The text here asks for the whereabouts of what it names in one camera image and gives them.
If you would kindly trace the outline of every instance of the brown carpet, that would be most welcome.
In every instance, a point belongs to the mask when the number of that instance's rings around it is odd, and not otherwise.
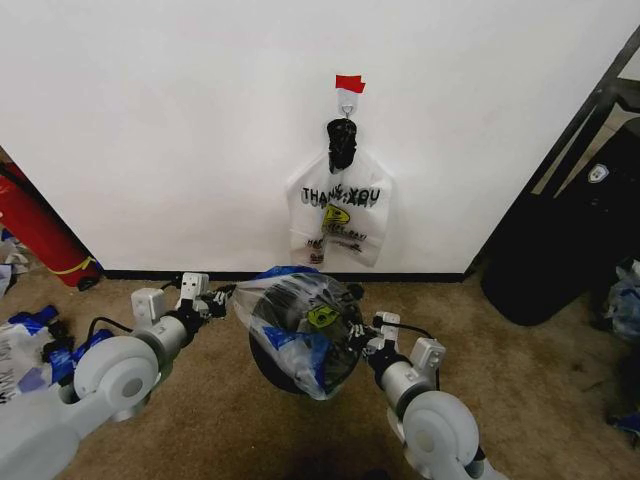
[[[0,318],[52,303],[82,338],[97,315],[131,325],[129,295],[152,285],[103,280],[79,293],[40,270],[7,293]],[[584,299],[527,329],[493,309],[477,277],[365,289],[369,318],[399,313],[447,347],[442,388],[471,408],[487,455],[511,479],[638,478],[640,453],[603,421],[626,347],[588,326]],[[401,335],[406,353],[412,341]],[[181,353],[138,417],[90,435],[59,478],[360,479],[376,468],[394,480],[416,478],[368,367],[359,365],[327,402],[280,392],[253,364],[246,331],[231,314]]]

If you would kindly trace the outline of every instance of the label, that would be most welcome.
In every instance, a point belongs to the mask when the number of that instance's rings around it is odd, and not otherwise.
[[[596,163],[589,172],[589,183],[600,183],[609,175],[609,169],[601,163]]]
[[[321,305],[307,313],[307,320],[309,320],[309,323],[318,328],[328,327],[339,317],[340,314],[329,305]]]

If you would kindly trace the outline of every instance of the clear plastic bag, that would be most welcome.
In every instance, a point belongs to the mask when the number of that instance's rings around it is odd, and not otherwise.
[[[357,301],[337,280],[307,267],[275,267],[239,283],[233,304],[260,347],[300,390],[335,394],[360,358],[349,332],[362,323]]]
[[[611,319],[616,335],[640,343],[640,262],[633,262],[629,272],[616,269],[620,279],[609,291],[609,308],[605,318]]]

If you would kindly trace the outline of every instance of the baseboard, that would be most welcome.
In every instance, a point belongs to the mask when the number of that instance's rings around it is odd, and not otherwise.
[[[158,270],[105,270],[104,274],[112,280],[171,280],[180,275],[178,271]],[[206,272],[213,281],[241,282],[251,280],[259,272]],[[432,282],[457,283],[466,277],[462,273],[332,273],[330,275],[341,282]]]

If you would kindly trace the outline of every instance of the black cable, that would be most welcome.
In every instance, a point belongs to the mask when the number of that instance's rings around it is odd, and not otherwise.
[[[407,325],[405,323],[385,322],[384,320],[382,320],[382,317],[373,317],[372,325],[376,328],[380,328],[383,325],[387,325],[388,327],[404,328],[405,330],[411,330],[413,332],[421,333],[425,337],[430,338],[432,340],[435,338],[433,335],[427,332],[424,328],[414,327],[413,325]]]
[[[109,325],[113,325],[114,327],[119,328],[120,330],[123,330],[123,331],[125,331],[127,333],[133,332],[133,330],[130,329],[129,327],[125,327],[124,325],[122,325],[122,324],[120,324],[120,323],[118,323],[118,322],[116,322],[114,320],[111,320],[110,318],[107,318],[107,317],[96,317],[91,321],[91,325],[89,325],[89,333],[87,333],[87,341],[85,342],[85,349],[86,350],[89,350],[89,347],[90,347],[89,342],[91,342],[91,337],[93,337],[93,331],[95,330],[96,324],[98,322],[108,323]]]

